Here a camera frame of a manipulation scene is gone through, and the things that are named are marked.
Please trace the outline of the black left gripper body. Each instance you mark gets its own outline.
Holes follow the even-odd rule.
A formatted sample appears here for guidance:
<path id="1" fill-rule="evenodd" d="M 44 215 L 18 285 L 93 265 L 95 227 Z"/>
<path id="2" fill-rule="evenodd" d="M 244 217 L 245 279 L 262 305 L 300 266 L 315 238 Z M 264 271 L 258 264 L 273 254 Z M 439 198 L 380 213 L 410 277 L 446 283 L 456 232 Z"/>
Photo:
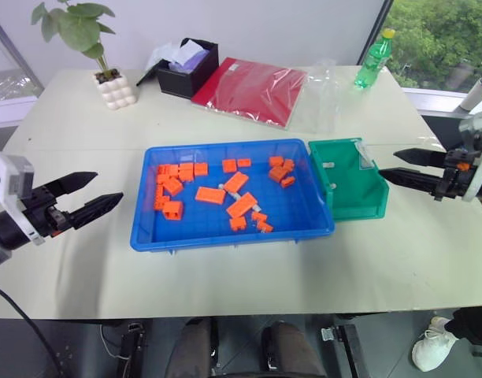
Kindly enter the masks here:
<path id="1" fill-rule="evenodd" d="M 60 184 L 47 184 L 32 189 L 31 196 L 22 200 L 24 215 L 42 237 L 55 237 L 72 228 L 69 214 L 55 206 L 57 197 L 74 191 Z"/>

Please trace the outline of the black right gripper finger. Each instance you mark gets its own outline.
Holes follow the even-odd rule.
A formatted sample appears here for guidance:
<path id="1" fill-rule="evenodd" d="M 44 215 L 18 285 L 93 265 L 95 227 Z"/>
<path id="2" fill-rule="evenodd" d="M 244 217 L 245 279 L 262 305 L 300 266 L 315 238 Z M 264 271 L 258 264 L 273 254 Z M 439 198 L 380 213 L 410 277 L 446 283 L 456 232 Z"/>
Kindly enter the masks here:
<path id="1" fill-rule="evenodd" d="M 394 155 L 411 165 L 443 168 L 447 154 L 444 152 L 410 148 L 394 152 Z"/>
<path id="2" fill-rule="evenodd" d="M 434 195 L 441 178 L 412 169 L 381 169 L 379 174 L 390 183 Z"/>

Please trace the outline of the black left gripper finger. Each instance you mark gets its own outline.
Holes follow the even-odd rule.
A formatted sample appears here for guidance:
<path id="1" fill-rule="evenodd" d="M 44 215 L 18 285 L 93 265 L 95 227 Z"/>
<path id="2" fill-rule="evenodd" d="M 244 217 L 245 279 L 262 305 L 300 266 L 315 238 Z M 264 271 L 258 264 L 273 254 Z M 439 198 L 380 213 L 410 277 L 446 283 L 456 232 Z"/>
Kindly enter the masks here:
<path id="1" fill-rule="evenodd" d="M 42 200 L 51 202 L 62 195 L 69 195 L 89 184 L 96 172 L 73 172 L 41 186 Z"/>
<path id="2" fill-rule="evenodd" d="M 82 228 L 114 209 L 124 197 L 122 192 L 101 195 L 69 214 L 69 224 L 74 229 Z"/>

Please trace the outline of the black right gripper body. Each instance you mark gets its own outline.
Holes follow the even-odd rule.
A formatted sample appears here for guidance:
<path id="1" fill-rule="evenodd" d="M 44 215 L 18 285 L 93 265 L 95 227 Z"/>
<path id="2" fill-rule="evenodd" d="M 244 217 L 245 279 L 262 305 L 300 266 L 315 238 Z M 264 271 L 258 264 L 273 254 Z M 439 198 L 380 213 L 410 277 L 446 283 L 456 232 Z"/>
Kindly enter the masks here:
<path id="1" fill-rule="evenodd" d="M 475 161 L 480 153 L 450 150 L 446 153 L 437 151 L 434 155 L 434 166 L 443 169 L 443 177 L 438 180 L 433 193 L 434 199 L 462 197 L 476 172 Z"/>

